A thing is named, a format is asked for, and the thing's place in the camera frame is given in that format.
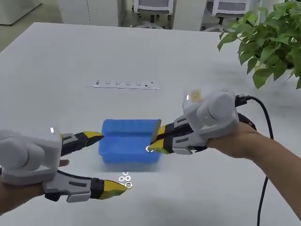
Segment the white tabletop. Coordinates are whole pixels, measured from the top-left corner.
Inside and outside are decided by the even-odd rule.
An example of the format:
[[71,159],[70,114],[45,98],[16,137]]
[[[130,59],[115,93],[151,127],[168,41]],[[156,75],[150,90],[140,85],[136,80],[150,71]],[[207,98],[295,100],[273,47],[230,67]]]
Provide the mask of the white tabletop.
[[[219,53],[217,33],[36,23],[0,53],[1,128],[62,133],[100,131],[103,120],[157,119],[182,114],[188,88],[226,86],[266,104],[275,139],[301,155],[300,91],[268,94],[246,81],[238,43]],[[160,90],[95,89],[96,79],[154,80]],[[239,111],[268,134],[261,108]],[[123,169],[106,167],[93,145],[68,158],[69,173],[117,180]],[[165,155],[157,166],[131,169],[133,188],[105,201],[66,203],[36,198],[0,217],[6,226],[254,226],[264,174],[252,162],[215,150]],[[299,225],[269,183],[262,225]]]

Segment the hand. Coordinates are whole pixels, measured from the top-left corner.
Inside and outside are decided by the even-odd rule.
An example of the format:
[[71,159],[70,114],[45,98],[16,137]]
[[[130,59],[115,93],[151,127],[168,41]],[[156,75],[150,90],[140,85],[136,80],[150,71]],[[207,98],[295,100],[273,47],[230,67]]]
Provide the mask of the hand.
[[[67,166],[69,160],[61,160],[60,167]],[[34,197],[44,194],[42,184],[13,186],[1,182],[0,177],[0,215],[9,212]]]
[[252,156],[254,141],[262,136],[246,123],[240,122],[236,130],[228,136],[210,139],[207,146],[233,158],[247,158]]

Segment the power strip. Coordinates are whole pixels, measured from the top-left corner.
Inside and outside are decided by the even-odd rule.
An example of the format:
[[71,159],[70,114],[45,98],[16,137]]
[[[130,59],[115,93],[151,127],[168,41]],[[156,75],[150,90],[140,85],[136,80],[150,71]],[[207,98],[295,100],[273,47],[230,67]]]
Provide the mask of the power strip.
[[155,89],[159,90],[160,87],[153,81],[101,81],[96,80],[91,88],[115,88],[115,89]]

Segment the blue tray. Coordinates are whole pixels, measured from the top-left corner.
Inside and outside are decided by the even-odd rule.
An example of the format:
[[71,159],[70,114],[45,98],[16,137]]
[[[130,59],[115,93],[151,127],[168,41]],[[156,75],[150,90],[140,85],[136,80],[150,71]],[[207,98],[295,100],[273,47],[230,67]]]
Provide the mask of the blue tray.
[[114,120],[103,122],[104,138],[98,153],[105,163],[143,162],[155,163],[160,153],[148,153],[157,120]]

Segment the black wire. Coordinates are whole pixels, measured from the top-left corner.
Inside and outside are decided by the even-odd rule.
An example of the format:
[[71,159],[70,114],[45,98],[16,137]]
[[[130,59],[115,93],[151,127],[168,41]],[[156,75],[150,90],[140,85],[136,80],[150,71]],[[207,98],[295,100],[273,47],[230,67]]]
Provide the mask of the black wire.
[[[263,102],[261,100],[255,98],[255,97],[252,97],[252,96],[248,96],[248,99],[256,101],[262,107],[265,118],[266,118],[267,123],[268,123],[269,136],[270,136],[271,139],[274,139],[272,125],[271,125],[271,121],[269,119],[269,114],[268,114],[268,111],[267,111],[266,107],[264,106]],[[268,181],[269,181],[268,177],[265,177],[263,187],[262,187],[259,207],[258,207],[258,213],[257,213],[257,226],[260,226],[260,216],[261,216],[262,203],[263,203],[263,199],[264,199],[265,190],[266,190],[267,185],[268,185]]]

